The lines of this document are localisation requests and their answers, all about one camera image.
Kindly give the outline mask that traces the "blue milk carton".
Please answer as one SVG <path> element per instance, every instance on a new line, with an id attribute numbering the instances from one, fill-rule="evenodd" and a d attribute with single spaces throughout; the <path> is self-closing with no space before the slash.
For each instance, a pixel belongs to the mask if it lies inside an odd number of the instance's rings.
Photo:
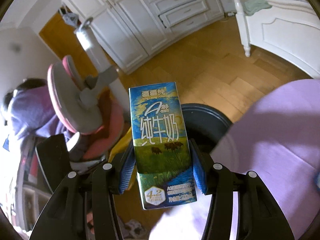
<path id="1" fill-rule="evenodd" d="M 176 84 L 133 87 L 129 99 L 143 209 L 195 202 L 193 164 Z"/>

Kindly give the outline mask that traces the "black round trash bin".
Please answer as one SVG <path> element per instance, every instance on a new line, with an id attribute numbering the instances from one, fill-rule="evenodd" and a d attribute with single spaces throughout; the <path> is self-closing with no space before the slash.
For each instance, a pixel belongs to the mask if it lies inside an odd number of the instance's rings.
<path id="1" fill-rule="evenodd" d="M 232 126 L 231 120 L 218 109 L 200 104 L 181 105 L 188 139 L 195 140 L 203 153 L 210 153 Z"/>

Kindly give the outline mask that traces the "crumpled paper on floor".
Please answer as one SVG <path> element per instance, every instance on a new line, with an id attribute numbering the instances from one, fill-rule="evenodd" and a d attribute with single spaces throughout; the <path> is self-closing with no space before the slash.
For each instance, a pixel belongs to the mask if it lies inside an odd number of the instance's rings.
<path id="1" fill-rule="evenodd" d="M 118 223 L 123 239 L 146 239 L 148 232 L 137 220 L 131 219 L 129 222 L 124 223 L 118 217 Z"/>

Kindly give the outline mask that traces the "purple tablecloth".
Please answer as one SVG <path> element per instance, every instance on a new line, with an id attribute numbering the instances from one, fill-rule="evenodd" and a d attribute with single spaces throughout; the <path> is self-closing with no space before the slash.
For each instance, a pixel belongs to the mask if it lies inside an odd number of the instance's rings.
<path id="1" fill-rule="evenodd" d="M 319 239 L 319 81 L 289 82 L 232 124 L 209 153 L 230 171 L 254 171 L 295 239 Z"/>

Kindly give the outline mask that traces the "purple clothing pile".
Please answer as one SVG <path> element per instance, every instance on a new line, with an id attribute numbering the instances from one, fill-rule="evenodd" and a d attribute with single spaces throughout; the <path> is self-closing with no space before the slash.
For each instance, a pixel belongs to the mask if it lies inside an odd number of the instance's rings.
<path id="1" fill-rule="evenodd" d="M 73 136 L 55 113 L 45 79 L 25 79 L 7 92 L 1 113 L 9 128 L 10 142 L 22 142 L 29 136 L 48 138 L 57 134 L 63 134 L 68 141 Z"/>

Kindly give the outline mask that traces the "pink grey desk chair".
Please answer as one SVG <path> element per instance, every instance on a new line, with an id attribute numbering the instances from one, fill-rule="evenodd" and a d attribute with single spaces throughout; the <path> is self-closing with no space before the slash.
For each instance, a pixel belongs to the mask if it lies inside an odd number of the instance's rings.
<path id="1" fill-rule="evenodd" d="M 124 110 L 111 96 L 104 96 L 117 77 L 116 70 L 108 68 L 87 86 L 69 55 L 49 67 L 48 90 L 55 114 L 73 133 L 69 141 L 59 134 L 36 146 L 50 191 L 54 192 L 69 172 L 85 173 L 114 156 L 113 148 L 124 128 Z"/>

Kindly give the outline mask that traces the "white wardrobe with drawers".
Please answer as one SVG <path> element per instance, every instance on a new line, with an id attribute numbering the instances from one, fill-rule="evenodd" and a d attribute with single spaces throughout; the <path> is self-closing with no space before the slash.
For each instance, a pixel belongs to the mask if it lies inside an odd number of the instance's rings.
<path id="1" fill-rule="evenodd" d="M 223 18 L 219 0 L 61 0 L 131 73 L 181 38 Z"/>

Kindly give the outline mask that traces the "green cloth on bed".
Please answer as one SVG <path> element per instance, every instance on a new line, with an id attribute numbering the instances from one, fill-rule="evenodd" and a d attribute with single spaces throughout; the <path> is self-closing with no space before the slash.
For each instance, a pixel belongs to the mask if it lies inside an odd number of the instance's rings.
<path id="1" fill-rule="evenodd" d="M 248 16 L 263 9 L 270 9 L 272 6 L 266 0 L 248 0 L 244 3 L 244 11 Z"/>

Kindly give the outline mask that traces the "white bed frame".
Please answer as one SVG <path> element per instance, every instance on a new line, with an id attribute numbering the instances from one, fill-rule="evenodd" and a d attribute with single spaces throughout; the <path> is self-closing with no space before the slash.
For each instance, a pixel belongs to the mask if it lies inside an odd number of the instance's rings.
<path id="1" fill-rule="evenodd" d="M 319 18 L 309 3 L 265 0 L 270 9 L 248 16 L 241 0 L 234 0 L 245 56 L 251 45 L 269 51 L 314 79 L 319 78 Z"/>

